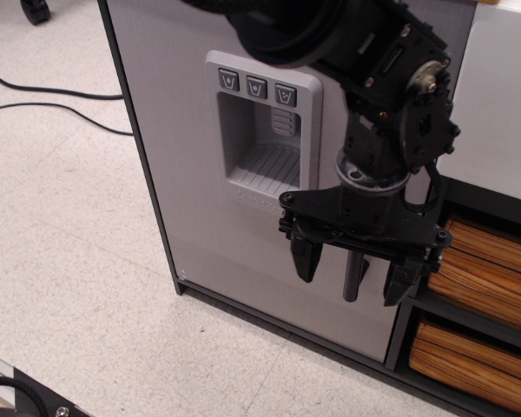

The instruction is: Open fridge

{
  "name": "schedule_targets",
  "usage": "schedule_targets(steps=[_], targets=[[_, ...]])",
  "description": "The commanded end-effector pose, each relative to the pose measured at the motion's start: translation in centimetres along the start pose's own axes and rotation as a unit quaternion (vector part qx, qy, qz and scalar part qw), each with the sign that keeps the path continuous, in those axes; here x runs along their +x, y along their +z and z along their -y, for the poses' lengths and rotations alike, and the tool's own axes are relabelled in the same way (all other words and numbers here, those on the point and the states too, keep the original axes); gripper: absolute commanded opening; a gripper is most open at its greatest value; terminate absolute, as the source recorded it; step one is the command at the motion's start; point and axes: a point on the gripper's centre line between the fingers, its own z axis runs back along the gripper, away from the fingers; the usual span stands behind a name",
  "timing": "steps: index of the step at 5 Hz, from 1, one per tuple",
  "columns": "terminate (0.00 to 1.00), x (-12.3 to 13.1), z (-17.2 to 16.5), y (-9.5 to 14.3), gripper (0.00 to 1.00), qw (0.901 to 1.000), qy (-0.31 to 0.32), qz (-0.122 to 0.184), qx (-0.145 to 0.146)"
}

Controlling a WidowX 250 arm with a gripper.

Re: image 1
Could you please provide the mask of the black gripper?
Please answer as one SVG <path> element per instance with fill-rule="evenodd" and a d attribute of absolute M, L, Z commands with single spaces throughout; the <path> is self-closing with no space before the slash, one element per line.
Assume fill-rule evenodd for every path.
<path fill-rule="evenodd" d="M 324 245 L 392 261 L 384 306 L 399 305 L 452 244 L 452 235 L 405 207 L 397 194 L 363 195 L 344 186 L 287 191 L 280 231 L 290 240 L 297 275 L 313 281 Z"/>

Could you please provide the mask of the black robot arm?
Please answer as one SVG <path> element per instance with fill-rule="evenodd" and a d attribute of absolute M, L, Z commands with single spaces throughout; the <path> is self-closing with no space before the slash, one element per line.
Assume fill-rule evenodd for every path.
<path fill-rule="evenodd" d="M 225 16 L 255 59 L 277 68 L 310 66 L 345 92 L 348 119 L 330 189 L 280 196 L 280 230 L 296 271 L 311 281 L 325 245 L 348 253 L 343 297 L 353 302 L 366 258 L 388 260 L 387 306 L 439 270 L 451 234 L 426 217 L 434 202 L 406 200 L 425 170 L 436 192 L 436 160 L 453 150 L 445 42 L 400 1 L 197 1 Z"/>

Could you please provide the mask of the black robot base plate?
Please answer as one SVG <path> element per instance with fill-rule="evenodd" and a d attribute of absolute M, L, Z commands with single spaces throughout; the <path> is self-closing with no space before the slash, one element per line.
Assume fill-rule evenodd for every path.
<path fill-rule="evenodd" d="M 48 416 L 89 417 L 89 414 L 75 403 L 62 397 L 57 392 L 45 387 L 42 383 L 28 376 L 23 371 L 14 368 L 14 379 L 34 390 L 47 410 Z M 19 388 L 14 389 L 15 409 L 18 416 L 40 416 L 36 404 L 30 397 Z"/>

